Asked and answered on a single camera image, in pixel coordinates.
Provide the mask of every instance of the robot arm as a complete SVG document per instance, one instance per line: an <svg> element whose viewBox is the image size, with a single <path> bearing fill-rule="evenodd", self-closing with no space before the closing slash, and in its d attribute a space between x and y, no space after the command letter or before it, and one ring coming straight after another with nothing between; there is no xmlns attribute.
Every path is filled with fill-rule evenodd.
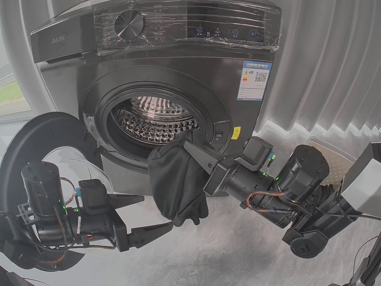
<svg viewBox="0 0 381 286"><path fill-rule="evenodd" d="M274 157L273 146L259 137L249 138L243 152L232 156L223 156L188 141L184 148L211 175L204 187L207 194L225 191L242 208L258 212L280 228L292 223L282 240L299 257L308 259L318 255L331 237L362 215L361 209L373 209L370 214L376 216L381 214L375 200L379 187L373 185L372 197L367 185L359 181L361 177L375 178L381 172L381 143L367 147L336 193L320 186L329 174L329 166L312 146L297 146L275 178L259 170Z"/></svg>
<svg viewBox="0 0 381 286"><path fill-rule="evenodd" d="M69 249L102 247L122 252L140 248L172 230L173 223L169 222L133 228L127 234L115 209L139 203L144 196L107 194L98 179L79 181L77 207L66 207L56 165L31 162L21 175L28 203L18 206L18 216L0 212L0 251L23 269L65 270L83 256ZM100 239L109 240L112 246L90 244Z"/></svg>

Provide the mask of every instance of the control knob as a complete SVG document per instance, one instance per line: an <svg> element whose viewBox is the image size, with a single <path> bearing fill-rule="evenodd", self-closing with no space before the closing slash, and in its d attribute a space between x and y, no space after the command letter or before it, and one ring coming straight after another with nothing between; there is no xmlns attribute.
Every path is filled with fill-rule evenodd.
<svg viewBox="0 0 381 286"><path fill-rule="evenodd" d="M143 27L143 18L137 11L125 11L115 20L115 31L125 40L136 38L143 31Z"/></svg>

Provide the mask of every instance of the qr code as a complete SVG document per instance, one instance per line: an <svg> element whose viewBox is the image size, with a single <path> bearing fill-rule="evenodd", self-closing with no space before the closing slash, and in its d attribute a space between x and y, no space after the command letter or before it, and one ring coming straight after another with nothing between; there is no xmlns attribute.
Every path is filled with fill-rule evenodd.
<svg viewBox="0 0 381 286"><path fill-rule="evenodd" d="M255 79L254 79L254 81L255 82L259 82L259 83L266 83L267 75L268 74L269 74L268 72L259 72L259 71L257 71L255 73Z"/></svg>

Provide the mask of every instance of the grass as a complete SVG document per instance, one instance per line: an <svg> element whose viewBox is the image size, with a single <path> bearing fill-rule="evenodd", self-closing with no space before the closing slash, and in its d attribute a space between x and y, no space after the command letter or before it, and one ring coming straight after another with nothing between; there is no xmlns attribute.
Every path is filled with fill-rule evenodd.
<svg viewBox="0 0 381 286"><path fill-rule="evenodd" d="M19 85L10 83L0 88L0 103L22 97Z"/></svg>

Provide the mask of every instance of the energy label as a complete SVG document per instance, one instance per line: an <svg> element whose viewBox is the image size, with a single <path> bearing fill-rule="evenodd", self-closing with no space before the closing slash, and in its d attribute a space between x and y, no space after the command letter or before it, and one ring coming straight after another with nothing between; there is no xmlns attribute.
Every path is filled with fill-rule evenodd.
<svg viewBox="0 0 381 286"><path fill-rule="evenodd" d="M244 61L237 101L262 101L271 63Z"/></svg>

